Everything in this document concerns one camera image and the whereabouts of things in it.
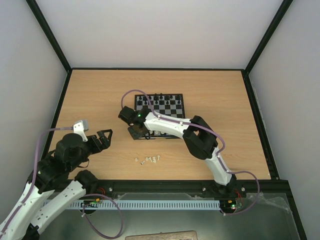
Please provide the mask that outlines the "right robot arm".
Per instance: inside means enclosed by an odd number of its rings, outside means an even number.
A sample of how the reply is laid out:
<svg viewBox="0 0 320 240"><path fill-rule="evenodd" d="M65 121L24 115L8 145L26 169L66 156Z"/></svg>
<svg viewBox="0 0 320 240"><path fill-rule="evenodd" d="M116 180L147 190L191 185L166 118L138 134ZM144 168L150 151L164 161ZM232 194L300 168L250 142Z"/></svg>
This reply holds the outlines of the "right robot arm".
<svg viewBox="0 0 320 240"><path fill-rule="evenodd" d="M184 140L190 154L206 162L218 184L218 191L224 196L235 191L237 178L221 156L226 144L202 117L177 118L147 107L138 111L124 106L118 118L128 124L128 131L134 140L156 131Z"/></svg>

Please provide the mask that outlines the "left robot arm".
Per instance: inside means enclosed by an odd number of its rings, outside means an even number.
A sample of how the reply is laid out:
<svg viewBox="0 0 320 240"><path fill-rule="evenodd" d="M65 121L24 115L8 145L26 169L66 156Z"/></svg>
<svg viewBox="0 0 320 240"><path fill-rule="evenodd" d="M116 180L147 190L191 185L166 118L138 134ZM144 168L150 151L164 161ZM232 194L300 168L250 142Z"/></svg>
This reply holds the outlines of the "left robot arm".
<svg viewBox="0 0 320 240"><path fill-rule="evenodd" d="M55 150L43 159L35 159L24 190L0 225L2 240L37 240L46 227L73 201L94 194L98 179L88 170L80 171L74 180L48 204L44 202L65 182L69 174L91 155L111 145L113 131L98 131L86 136L84 131L68 133L57 142Z"/></svg>

